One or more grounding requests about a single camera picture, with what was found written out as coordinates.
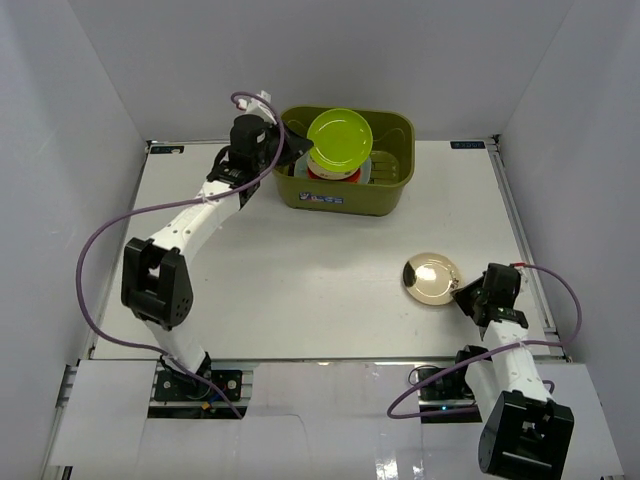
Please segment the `pale green rectangular dish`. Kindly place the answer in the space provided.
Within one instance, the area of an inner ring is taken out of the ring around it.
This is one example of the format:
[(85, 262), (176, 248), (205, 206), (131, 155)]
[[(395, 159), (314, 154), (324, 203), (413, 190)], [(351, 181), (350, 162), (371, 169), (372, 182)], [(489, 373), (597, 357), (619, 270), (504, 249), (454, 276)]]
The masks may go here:
[[(351, 175), (348, 178), (341, 179), (343, 183), (353, 183), (353, 184), (368, 184), (371, 178), (371, 170), (372, 170), (372, 161), (371, 159), (367, 159), (360, 167), (357, 172)], [(307, 166), (307, 163), (304, 159), (299, 159), (294, 166), (293, 176), (295, 178), (304, 178), (311, 180), (321, 180), (321, 177), (317, 176), (313, 173)]]

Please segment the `cream floral plate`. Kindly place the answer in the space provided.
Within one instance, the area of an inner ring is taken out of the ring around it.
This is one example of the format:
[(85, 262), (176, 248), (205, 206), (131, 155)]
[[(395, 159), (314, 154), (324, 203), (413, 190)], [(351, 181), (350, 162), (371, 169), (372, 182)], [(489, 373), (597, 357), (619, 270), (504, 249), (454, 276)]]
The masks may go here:
[[(336, 172), (336, 171), (332, 171), (329, 170), (323, 166), (321, 166), (318, 162), (316, 162), (311, 156), (308, 157), (307, 159), (307, 168), (310, 167), (312, 170), (316, 171), (316, 172), (321, 172), (321, 171), (325, 171), (325, 172)], [(359, 168), (353, 169), (353, 170), (348, 170), (345, 172), (336, 172), (336, 173), (346, 173), (346, 172), (351, 172), (354, 170), (357, 170)]]

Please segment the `cream plate with black mark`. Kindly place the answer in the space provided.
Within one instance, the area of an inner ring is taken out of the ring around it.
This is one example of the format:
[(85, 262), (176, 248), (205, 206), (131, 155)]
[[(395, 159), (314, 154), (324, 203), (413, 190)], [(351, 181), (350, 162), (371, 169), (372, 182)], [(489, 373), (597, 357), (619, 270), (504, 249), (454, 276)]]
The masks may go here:
[(463, 283), (459, 268), (446, 256), (420, 253), (409, 258), (402, 270), (408, 294), (421, 304), (442, 306), (452, 300), (452, 292)]

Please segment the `lime green plate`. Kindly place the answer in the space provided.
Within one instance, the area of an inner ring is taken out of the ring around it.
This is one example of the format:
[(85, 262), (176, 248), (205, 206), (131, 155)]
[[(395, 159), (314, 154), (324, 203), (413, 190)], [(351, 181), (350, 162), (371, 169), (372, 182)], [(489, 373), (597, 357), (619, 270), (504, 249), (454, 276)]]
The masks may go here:
[(346, 108), (322, 112), (312, 121), (306, 136), (313, 143), (310, 150), (313, 161), (336, 173), (359, 168), (373, 148), (369, 123), (359, 113)]

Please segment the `orange plate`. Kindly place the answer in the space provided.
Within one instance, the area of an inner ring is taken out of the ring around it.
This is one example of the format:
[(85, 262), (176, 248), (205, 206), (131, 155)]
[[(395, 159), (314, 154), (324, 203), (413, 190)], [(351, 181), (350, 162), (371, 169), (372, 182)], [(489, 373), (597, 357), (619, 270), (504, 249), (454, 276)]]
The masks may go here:
[(316, 172), (312, 170), (310, 167), (308, 167), (307, 174), (310, 179), (314, 179), (314, 180), (358, 183), (361, 177), (361, 170), (357, 169), (357, 170), (346, 172), (346, 173), (325, 172), (325, 171)]

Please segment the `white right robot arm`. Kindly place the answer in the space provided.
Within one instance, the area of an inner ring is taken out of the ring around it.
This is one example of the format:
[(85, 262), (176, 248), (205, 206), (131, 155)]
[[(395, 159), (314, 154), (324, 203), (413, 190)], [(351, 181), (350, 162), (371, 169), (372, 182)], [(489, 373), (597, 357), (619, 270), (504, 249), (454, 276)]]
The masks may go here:
[(502, 479), (560, 479), (574, 431), (570, 407), (553, 398), (528, 349), (528, 322), (515, 308), (522, 276), (490, 263), (482, 276), (453, 292), (479, 328), (481, 344), (467, 346), (451, 374), (453, 390), (474, 398), (483, 422), (480, 470)]

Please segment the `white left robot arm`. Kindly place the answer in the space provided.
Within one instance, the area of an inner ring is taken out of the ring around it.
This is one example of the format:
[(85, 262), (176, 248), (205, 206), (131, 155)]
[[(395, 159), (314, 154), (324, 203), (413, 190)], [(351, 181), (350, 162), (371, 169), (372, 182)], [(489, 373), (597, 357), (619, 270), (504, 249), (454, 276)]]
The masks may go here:
[(152, 332), (188, 398), (205, 396), (212, 378), (202, 368), (207, 354), (187, 325), (194, 303), (189, 265), (249, 201), (272, 163), (287, 166), (312, 146), (311, 140), (258, 115), (236, 117), (230, 144), (216, 154), (196, 203), (150, 238), (133, 238), (124, 248), (121, 303)]

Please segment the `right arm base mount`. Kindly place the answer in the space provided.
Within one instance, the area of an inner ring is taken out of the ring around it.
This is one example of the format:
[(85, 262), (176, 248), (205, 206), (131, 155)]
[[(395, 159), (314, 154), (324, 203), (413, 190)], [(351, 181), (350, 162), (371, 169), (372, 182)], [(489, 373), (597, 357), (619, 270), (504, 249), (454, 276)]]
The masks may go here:
[(422, 424), (481, 422), (476, 400), (460, 372), (448, 374), (422, 387), (418, 397), (422, 413), (451, 411), (449, 415), (422, 417)]

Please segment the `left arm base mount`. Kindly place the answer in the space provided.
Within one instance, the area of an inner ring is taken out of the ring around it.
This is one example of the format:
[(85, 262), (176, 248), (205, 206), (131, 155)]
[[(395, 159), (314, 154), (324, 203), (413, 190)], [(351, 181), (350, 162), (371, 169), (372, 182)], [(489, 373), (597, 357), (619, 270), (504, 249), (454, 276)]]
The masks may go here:
[[(246, 413), (244, 372), (217, 369), (203, 372), (238, 410)], [(161, 364), (156, 370), (148, 416), (156, 419), (239, 420), (220, 394), (208, 385)]]

